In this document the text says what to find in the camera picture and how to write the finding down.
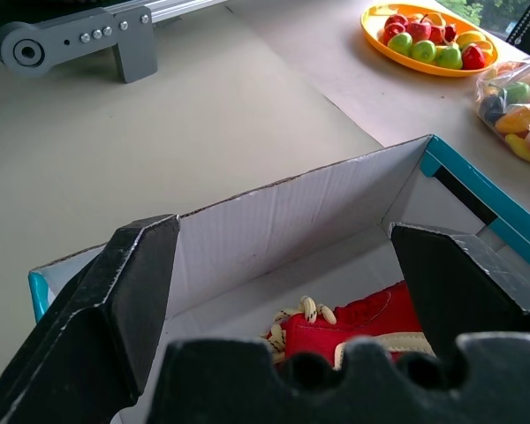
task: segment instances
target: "orange plate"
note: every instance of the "orange plate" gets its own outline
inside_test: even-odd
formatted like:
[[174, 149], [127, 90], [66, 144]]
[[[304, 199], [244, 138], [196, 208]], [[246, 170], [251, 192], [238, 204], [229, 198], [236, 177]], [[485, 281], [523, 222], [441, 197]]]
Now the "orange plate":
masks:
[[[400, 53], [389, 49], [377, 39], [377, 33], [383, 28], [385, 21], [390, 15], [394, 13], [402, 13], [405, 16], [409, 16], [414, 13], [426, 14], [430, 12], [438, 12], [443, 16], [443, 18], [448, 24], [456, 24], [456, 26], [458, 27], [458, 34], [470, 30], [477, 30], [483, 33], [487, 40], [493, 45], [493, 60], [491, 61], [491, 63], [483, 69], [477, 69], [474, 71], [458, 71], [456, 69], [441, 68], [440, 66], [434, 66], [432, 64], [423, 64], [422, 62], [411, 59], [410, 57], [403, 56]], [[475, 75], [486, 71], [498, 60], [498, 51], [496, 51], [495, 42], [486, 32], [482, 31], [474, 24], [460, 18], [459, 16], [450, 15], [449, 13], [438, 11], [436, 9], [430, 9], [428, 7], [401, 3], [379, 4], [377, 6], [370, 7], [369, 9], [363, 12], [363, 15], [361, 15], [361, 26], [363, 27], [363, 33], [367, 37], [367, 40], [386, 57], [390, 57], [395, 62], [399, 62], [400, 64], [408, 66], [409, 68], [413, 68], [416, 71], [431, 73], [432, 75], [440, 75], [442, 77], [468, 77], [470, 75]]]

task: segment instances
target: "shoelace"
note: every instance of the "shoelace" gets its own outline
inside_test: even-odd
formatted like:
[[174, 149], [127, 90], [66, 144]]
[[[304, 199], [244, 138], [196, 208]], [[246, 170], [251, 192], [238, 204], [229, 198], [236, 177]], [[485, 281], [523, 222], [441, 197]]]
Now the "shoelace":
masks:
[[270, 335], [262, 335], [267, 340], [273, 349], [273, 363], [277, 364], [284, 360], [284, 348], [286, 347], [286, 330], [282, 329], [279, 322], [290, 318], [296, 314], [304, 314], [308, 322], [315, 323], [318, 315], [322, 315], [326, 322], [335, 324], [337, 322], [336, 316], [332, 310], [322, 303], [316, 304], [314, 300], [308, 296], [300, 298], [298, 309], [283, 309], [275, 314], [273, 317], [274, 324], [271, 326]]

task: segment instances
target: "plastic bag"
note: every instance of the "plastic bag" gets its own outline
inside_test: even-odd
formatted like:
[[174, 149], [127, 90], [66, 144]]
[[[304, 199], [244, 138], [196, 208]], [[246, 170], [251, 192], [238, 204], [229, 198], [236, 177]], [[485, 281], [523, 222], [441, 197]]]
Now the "plastic bag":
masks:
[[530, 162], [530, 57], [496, 64], [477, 81], [481, 119]]

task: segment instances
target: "red shoe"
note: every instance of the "red shoe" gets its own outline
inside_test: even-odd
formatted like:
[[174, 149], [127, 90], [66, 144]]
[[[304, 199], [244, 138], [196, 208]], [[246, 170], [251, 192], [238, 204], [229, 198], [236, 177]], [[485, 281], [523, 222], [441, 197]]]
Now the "red shoe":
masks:
[[404, 281], [346, 307], [336, 307], [334, 312], [305, 296], [298, 310], [285, 309], [275, 321], [283, 319], [286, 321], [273, 325], [266, 336], [275, 351], [275, 363], [299, 352], [313, 352], [332, 367], [339, 367], [345, 342], [357, 336], [376, 338], [393, 359], [401, 352], [433, 354]]

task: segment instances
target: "table surface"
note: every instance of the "table surface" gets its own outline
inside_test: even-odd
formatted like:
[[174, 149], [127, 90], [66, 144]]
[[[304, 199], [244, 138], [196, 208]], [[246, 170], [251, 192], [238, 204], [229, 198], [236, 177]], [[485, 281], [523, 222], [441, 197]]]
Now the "table surface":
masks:
[[131, 85], [103, 52], [41, 79], [0, 64], [0, 371], [34, 325], [31, 268], [375, 140], [436, 133], [530, 210], [530, 165], [474, 115], [473, 80], [380, 56], [358, 34], [369, 3], [231, 0], [192, 13], [157, 28], [159, 72]]

